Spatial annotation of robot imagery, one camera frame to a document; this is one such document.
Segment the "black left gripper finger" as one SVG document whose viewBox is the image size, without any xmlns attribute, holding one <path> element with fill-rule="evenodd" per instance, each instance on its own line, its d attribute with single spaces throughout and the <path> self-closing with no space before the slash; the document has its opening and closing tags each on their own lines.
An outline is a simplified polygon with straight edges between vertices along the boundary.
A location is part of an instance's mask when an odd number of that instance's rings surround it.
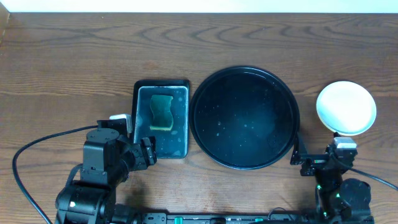
<svg viewBox="0 0 398 224">
<path fill-rule="evenodd" d="M 149 136 L 142 138 L 141 143 L 143 146 L 143 154 L 146 160 L 147 166 L 153 166 L 157 162 L 156 150 L 155 150 L 155 137 Z"/>
<path fill-rule="evenodd" d="M 141 144 L 134 144 L 131 150 L 134 156 L 134 162 L 131 171 L 146 170 L 149 166 L 147 149 Z"/>
</svg>

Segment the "green yellow sponge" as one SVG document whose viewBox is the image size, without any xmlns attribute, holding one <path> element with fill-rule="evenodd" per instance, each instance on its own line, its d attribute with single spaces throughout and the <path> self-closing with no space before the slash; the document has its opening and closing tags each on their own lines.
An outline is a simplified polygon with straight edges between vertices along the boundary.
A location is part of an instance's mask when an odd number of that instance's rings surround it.
<svg viewBox="0 0 398 224">
<path fill-rule="evenodd" d="M 174 125 L 174 117 L 171 112 L 173 96 L 152 95 L 150 99 L 150 110 L 153 120 L 151 130 L 170 131 Z"/>
</svg>

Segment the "pale green plate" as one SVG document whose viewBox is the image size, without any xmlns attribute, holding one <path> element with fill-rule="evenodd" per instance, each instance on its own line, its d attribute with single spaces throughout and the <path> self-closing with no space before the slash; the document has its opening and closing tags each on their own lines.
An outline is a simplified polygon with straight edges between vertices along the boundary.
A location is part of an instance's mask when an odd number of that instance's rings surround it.
<svg viewBox="0 0 398 224">
<path fill-rule="evenodd" d="M 349 81 L 333 82 L 324 87 L 317 97 L 316 111 L 330 131 L 344 136 L 364 133 L 377 116 L 376 102 L 370 92 Z"/>
</svg>

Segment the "round black tray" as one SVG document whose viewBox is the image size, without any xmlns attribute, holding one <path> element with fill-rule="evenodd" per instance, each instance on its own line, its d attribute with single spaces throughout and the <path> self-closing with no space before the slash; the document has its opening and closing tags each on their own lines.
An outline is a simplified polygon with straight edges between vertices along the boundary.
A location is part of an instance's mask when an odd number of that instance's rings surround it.
<svg viewBox="0 0 398 224">
<path fill-rule="evenodd" d="M 300 127 L 297 101 L 267 70 L 224 68 L 197 88 L 190 102 L 195 141 L 214 161 L 240 170 L 267 167 L 293 147 Z"/>
</svg>

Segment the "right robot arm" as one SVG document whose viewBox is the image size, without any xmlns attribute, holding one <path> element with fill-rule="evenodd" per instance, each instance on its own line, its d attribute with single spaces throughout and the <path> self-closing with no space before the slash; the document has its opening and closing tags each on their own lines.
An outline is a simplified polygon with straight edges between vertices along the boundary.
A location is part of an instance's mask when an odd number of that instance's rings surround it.
<svg viewBox="0 0 398 224">
<path fill-rule="evenodd" d="M 290 164 L 301 165 L 300 175 L 314 176 L 313 219 L 318 223 L 374 223 L 371 215 L 371 187 L 359 179 L 344 179 L 358 154 L 350 137 L 334 134 L 323 154 L 309 154 L 301 136 L 296 136 Z"/>
</svg>

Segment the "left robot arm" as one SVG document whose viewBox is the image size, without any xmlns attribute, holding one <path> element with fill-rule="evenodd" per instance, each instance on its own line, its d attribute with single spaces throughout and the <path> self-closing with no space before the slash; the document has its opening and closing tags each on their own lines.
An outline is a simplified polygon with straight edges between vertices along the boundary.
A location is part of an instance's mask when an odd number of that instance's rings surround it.
<svg viewBox="0 0 398 224">
<path fill-rule="evenodd" d="M 142 223 L 141 212 L 116 203 L 116 188 L 133 171 L 157 162 L 155 137 L 134 142 L 127 121 L 99 120 L 86 135 L 83 162 L 74 167 L 55 207 L 56 223 Z"/>
</svg>

